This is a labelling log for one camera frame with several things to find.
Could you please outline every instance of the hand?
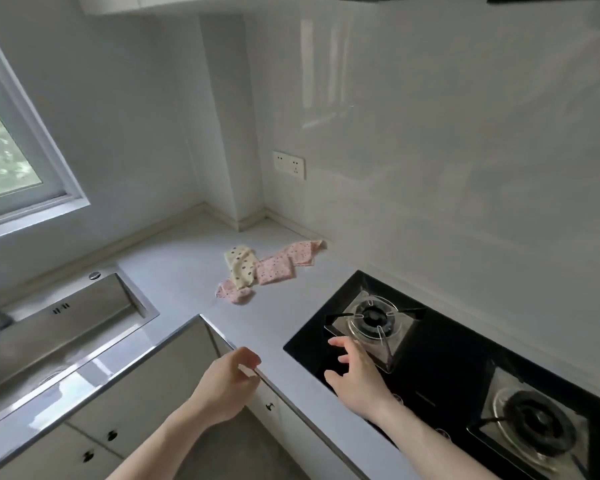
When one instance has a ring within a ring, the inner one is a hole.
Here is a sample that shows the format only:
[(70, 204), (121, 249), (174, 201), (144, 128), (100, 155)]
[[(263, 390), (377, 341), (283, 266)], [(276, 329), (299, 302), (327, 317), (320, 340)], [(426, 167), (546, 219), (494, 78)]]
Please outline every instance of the hand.
[(260, 357), (246, 347), (216, 359), (187, 403), (205, 419), (207, 427), (233, 418), (249, 402), (260, 383), (260, 377), (247, 376), (238, 365), (255, 369), (261, 362)]
[(347, 354), (338, 357), (349, 364), (343, 376), (335, 371), (324, 371), (324, 378), (333, 388), (343, 404), (355, 414), (377, 423), (385, 404), (397, 403), (362, 346), (350, 337), (333, 337), (329, 345), (344, 347)]

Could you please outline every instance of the person's left hand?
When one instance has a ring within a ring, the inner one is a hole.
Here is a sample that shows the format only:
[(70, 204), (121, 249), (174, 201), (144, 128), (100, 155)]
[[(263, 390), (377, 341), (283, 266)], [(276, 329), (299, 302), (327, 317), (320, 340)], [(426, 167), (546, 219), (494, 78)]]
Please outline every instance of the person's left hand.
[(200, 412), (207, 427), (233, 418), (249, 402), (260, 383), (260, 377), (248, 377), (238, 365), (255, 369), (261, 362), (260, 357), (246, 347), (216, 359), (187, 403)]

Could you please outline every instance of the window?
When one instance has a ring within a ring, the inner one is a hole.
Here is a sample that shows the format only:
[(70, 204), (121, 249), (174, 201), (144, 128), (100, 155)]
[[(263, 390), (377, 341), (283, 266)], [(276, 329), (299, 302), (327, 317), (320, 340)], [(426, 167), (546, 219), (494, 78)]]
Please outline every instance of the window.
[(80, 196), (62, 155), (0, 51), (0, 222)]

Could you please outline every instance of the sink drain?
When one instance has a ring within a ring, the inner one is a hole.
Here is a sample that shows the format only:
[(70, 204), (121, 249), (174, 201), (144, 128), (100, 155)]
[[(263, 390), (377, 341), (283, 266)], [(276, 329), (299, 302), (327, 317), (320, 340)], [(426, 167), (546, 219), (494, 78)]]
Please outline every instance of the sink drain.
[(42, 379), (38, 383), (38, 386), (42, 386), (42, 384), (44, 384), (45, 382), (50, 381), (51, 379), (53, 379), (54, 377), (56, 377), (56, 375), (60, 374), (60, 372), (64, 371), (65, 369), (66, 369), (66, 367), (63, 367), (62, 369), (58, 369), (56, 371), (51, 372), (51, 374), (49, 374), (46, 378)]

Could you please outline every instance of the floor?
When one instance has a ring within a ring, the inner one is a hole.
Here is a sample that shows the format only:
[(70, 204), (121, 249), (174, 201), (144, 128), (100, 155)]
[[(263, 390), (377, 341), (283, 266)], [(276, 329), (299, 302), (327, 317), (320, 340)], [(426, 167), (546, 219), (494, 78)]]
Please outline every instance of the floor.
[(176, 480), (309, 480), (248, 409), (210, 428), (193, 446)]

